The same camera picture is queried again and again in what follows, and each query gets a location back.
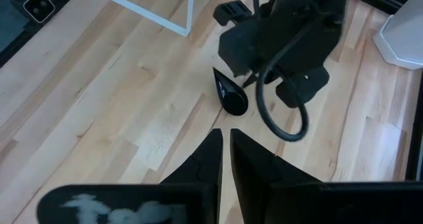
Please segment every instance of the light wood flooring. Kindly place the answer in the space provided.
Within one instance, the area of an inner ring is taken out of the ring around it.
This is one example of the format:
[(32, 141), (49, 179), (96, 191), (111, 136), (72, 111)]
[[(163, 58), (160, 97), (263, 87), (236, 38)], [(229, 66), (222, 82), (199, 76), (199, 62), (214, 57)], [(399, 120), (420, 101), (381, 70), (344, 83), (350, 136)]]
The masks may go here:
[[(134, 1), (186, 18), (186, 0)], [(0, 223), (36, 223), (40, 198), (65, 184), (158, 183), (212, 128), (225, 140), (220, 223), (242, 223), (230, 128), (324, 181), (402, 180), (421, 71), (382, 60), (371, 36), (387, 15), (349, 0), (344, 36), (325, 63), (330, 82), (307, 104), (309, 133), (285, 143), (263, 124), (254, 87), (245, 115), (220, 107), (212, 67), (231, 72), (217, 55), (225, 29), (212, 13), (226, 1), (196, 0), (183, 38), (108, 0), (71, 0), (1, 68)], [(298, 113), (274, 86), (272, 115), (294, 131)]]

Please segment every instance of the black power cord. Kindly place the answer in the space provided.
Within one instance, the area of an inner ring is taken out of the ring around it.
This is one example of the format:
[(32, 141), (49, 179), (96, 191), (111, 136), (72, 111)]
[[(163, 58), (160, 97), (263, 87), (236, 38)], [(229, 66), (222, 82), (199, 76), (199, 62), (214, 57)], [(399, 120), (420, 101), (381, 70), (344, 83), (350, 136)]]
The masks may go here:
[[(301, 29), (286, 46), (284, 46), (280, 51), (278, 51), (278, 53), (276, 53), (276, 55), (262, 68), (262, 71), (258, 75), (256, 84), (256, 102), (258, 112), (260, 113), (263, 122), (269, 127), (269, 129), (284, 141), (299, 141), (305, 136), (309, 129), (309, 115), (307, 113), (307, 109), (305, 108), (304, 102), (302, 101), (301, 96), (299, 95), (294, 84), (291, 82), (291, 79), (277, 66), (277, 63), (297, 43), (297, 41), (310, 30), (313, 25), (314, 23), (311, 23)], [(300, 131), (297, 134), (290, 134), (280, 129), (273, 121), (266, 107), (263, 88), (265, 80), (271, 71), (275, 71), (284, 80), (288, 91), (291, 93), (294, 101), (298, 105), (299, 112), (301, 114), (302, 125)]]

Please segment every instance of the white metal frame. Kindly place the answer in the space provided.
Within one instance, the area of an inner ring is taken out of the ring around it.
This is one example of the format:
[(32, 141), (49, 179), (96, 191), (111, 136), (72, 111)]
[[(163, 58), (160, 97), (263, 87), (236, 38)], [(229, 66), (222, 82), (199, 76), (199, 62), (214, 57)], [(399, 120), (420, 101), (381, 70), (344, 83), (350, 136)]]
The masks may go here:
[(192, 26), (192, 14), (194, 11), (194, 0), (188, 0), (188, 14), (186, 16), (186, 28), (183, 28), (167, 19), (164, 19), (163, 17), (156, 15), (155, 13), (144, 9), (143, 7), (140, 7), (139, 5), (136, 5), (135, 3), (132, 3), (131, 1), (128, 0), (111, 0), (129, 10), (132, 10), (134, 12), (136, 12), (139, 15), (142, 15), (150, 20), (152, 20), (153, 22), (156, 22), (157, 24), (160, 24), (162, 26), (164, 26), (165, 28), (168, 28), (182, 36), (187, 36), (189, 35), (190, 31), (191, 31), (191, 26)]

